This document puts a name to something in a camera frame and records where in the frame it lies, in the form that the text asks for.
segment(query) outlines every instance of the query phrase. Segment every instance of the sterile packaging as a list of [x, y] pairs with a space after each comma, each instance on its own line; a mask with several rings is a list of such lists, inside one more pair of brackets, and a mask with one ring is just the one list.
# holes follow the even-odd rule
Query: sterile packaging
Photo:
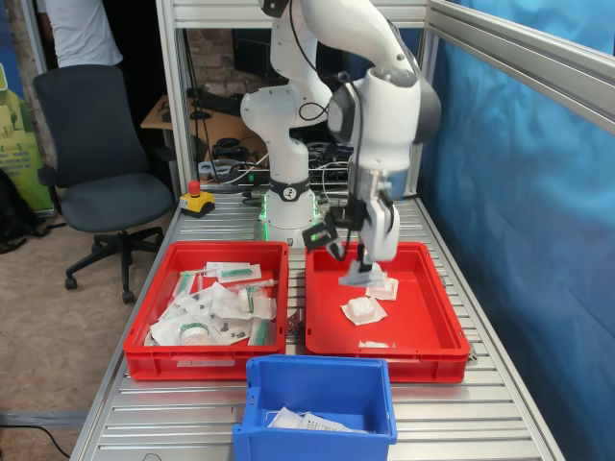
[[271, 338], [271, 333], [275, 333], [275, 328], [268, 320], [255, 317], [252, 319], [252, 332], [248, 346], [267, 346], [273, 344], [274, 338]]
[[296, 429], [297, 426], [301, 423], [303, 417], [295, 413], [294, 411], [290, 411], [285, 406], [282, 407], [282, 410], [278, 412], [276, 417], [273, 419], [271, 423], [267, 427], [277, 427], [282, 429]]
[[384, 286], [370, 286], [365, 290], [365, 296], [381, 301], [395, 301], [399, 282], [396, 279], [386, 279]]
[[395, 343], [393, 343], [393, 346], [389, 346], [386, 343], [377, 343], [376, 341], [359, 341], [358, 342], [358, 346], [360, 348], [383, 348], [383, 349], [392, 349], [395, 348]]
[[181, 273], [175, 285], [175, 289], [173, 290], [173, 299], [177, 298], [182, 292], [189, 294], [195, 279], [196, 274], [191, 274], [189, 272]]
[[237, 269], [241, 267], [250, 267], [249, 262], [213, 262], [209, 261], [205, 266], [205, 270], [208, 274], [212, 274], [208, 277], [218, 277], [218, 272], [225, 269]]
[[145, 342], [143, 344], [143, 346], [149, 348], [149, 347], [153, 347], [153, 346], [159, 346], [160, 344], [158, 344], [158, 342], [152, 337], [152, 332], [148, 332], [147, 336], [145, 336]]
[[262, 289], [250, 287], [234, 293], [225, 290], [213, 300], [211, 310], [222, 319], [260, 319], [272, 320], [276, 318], [276, 300], [267, 298]]
[[242, 280], [258, 280], [262, 277], [260, 264], [252, 264], [247, 267], [224, 268], [218, 270], [219, 283], [232, 283]]
[[252, 321], [241, 319], [219, 319], [210, 316], [211, 338], [216, 344], [230, 345], [250, 337]]
[[308, 430], [329, 430], [335, 432], [353, 432], [351, 429], [341, 423], [329, 421], [319, 416], [312, 415], [311, 413], [307, 413], [301, 419], [301, 422], [299, 423], [297, 428]]
[[180, 327], [182, 346], [206, 346], [209, 344], [209, 328], [201, 322], [183, 324]]
[[150, 331], [154, 340], [161, 346], [181, 346], [182, 327], [200, 323], [203, 323], [201, 318], [192, 314], [184, 314], [181, 317], [157, 322], [150, 327]]
[[175, 317], [180, 317], [186, 314], [187, 311], [181, 304], [181, 301], [183, 298], [186, 298], [187, 300], [190, 299], [190, 297], [186, 294], [186, 292], [181, 292], [177, 298], [171, 301], [171, 303], [169, 304], [168, 307], [166, 307], [164, 312], [162, 312], [162, 315], [160, 315], [160, 317], [158, 318], [159, 322], [162, 320], [170, 320]]
[[275, 286], [277, 284], [278, 282], [276, 280], [269, 279], [269, 280], [253, 281], [252, 283], [238, 283], [237, 285], [233, 285], [229, 289], [233, 291], [238, 291], [241, 288], [247, 288], [248, 286], [267, 288], [270, 286]]
[[341, 308], [344, 315], [355, 325], [373, 324], [386, 317], [386, 312], [374, 298], [349, 300], [348, 304], [342, 305]]

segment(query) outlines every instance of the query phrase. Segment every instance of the office chair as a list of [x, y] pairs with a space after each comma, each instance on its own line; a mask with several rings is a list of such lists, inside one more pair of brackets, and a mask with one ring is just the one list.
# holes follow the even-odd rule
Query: office chair
[[[40, 106], [56, 146], [58, 166], [38, 170], [56, 208], [71, 228], [94, 235], [91, 255], [66, 270], [64, 286], [77, 288], [74, 274], [120, 253], [124, 303], [135, 295], [128, 283], [131, 252], [157, 253], [162, 228], [128, 234], [127, 228], [149, 223], [173, 205], [166, 186], [147, 173], [148, 158], [136, 137], [119, 69], [74, 65], [34, 78]], [[162, 157], [173, 158], [160, 151]], [[56, 187], [66, 188], [58, 199]], [[156, 236], [156, 243], [144, 241]]]

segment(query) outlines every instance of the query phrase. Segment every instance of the white shirt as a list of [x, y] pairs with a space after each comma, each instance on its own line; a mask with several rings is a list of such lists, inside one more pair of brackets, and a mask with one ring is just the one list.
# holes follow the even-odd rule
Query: white shirt
[[59, 67], [122, 61], [102, 0], [37, 0], [37, 6], [49, 16]]

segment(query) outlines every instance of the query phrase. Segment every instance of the blue plastic crate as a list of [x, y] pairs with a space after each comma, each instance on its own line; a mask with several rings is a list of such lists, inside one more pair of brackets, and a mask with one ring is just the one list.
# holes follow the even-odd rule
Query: blue plastic crate
[[[248, 361], [247, 380], [235, 461], [385, 461], [397, 442], [384, 360], [270, 355]], [[368, 433], [267, 427], [283, 406]]]

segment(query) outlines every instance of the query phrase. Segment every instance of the blue curtain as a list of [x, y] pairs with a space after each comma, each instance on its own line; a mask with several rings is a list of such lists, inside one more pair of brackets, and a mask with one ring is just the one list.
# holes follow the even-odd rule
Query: blue curtain
[[[463, 5], [613, 52], [615, 2]], [[420, 188], [567, 459], [615, 459], [615, 136], [441, 43]]]

